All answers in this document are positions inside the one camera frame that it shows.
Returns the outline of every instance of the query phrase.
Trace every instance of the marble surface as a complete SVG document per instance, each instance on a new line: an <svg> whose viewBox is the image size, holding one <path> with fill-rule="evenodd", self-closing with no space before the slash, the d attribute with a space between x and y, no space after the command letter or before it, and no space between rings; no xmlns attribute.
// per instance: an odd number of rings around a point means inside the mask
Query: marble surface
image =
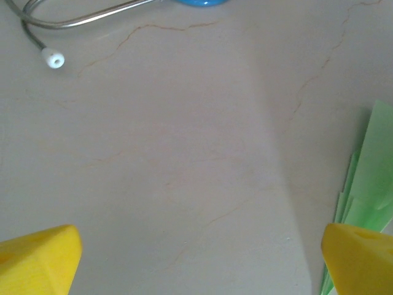
<svg viewBox="0 0 393 295"><path fill-rule="evenodd" d="M0 2L0 240L75 224L72 295L317 294L349 156L393 104L392 2L165 0L34 31L64 68Z"/></svg>

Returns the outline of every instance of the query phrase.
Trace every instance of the green paper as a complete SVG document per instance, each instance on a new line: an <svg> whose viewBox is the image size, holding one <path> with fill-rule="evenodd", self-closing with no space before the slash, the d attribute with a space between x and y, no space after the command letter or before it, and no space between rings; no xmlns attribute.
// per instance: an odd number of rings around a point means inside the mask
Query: green paper
<svg viewBox="0 0 393 295"><path fill-rule="evenodd" d="M381 232L393 218L393 108L377 101L360 153L352 155L334 222ZM327 269L321 295L333 283Z"/></svg>

